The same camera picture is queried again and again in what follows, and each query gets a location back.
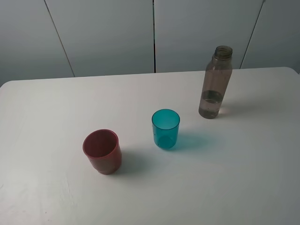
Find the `teal transparent plastic cup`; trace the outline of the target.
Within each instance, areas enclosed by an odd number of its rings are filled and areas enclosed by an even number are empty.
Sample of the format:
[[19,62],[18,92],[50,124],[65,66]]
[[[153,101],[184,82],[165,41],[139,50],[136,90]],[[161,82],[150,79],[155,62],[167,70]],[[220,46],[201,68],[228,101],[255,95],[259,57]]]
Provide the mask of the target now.
[[152,117],[154,143],[161,149],[171,149],[177,142],[180,116],[171,109],[160,109]]

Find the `red plastic cup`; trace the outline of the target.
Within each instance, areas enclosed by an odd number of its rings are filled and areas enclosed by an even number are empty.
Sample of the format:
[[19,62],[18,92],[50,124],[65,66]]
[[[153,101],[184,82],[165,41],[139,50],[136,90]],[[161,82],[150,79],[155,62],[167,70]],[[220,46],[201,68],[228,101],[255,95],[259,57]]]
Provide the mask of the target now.
[[118,136],[109,129],[100,129],[89,134],[82,145],[84,154],[99,173],[110,175],[122,162]]

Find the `smoky transparent plastic bottle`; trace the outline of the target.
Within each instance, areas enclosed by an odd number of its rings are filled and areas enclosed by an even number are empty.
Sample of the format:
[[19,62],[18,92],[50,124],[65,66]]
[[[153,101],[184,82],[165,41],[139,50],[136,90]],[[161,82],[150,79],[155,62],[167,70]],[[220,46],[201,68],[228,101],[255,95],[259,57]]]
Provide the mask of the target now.
[[199,114],[206,119],[218,116],[224,95],[232,75],[231,47],[220,45],[215,49],[205,70]]

